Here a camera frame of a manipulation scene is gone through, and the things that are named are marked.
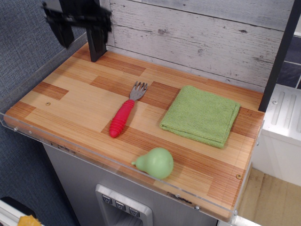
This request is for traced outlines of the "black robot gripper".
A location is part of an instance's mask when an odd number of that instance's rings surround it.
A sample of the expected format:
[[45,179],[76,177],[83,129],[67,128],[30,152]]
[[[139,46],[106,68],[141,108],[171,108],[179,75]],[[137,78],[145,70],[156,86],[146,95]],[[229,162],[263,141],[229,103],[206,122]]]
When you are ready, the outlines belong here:
[[111,31],[111,12],[96,0],[43,0],[46,21],[59,43],[68,48],[74,41],[71,27],[87,28],[90,54],[104,54],[104,31]]

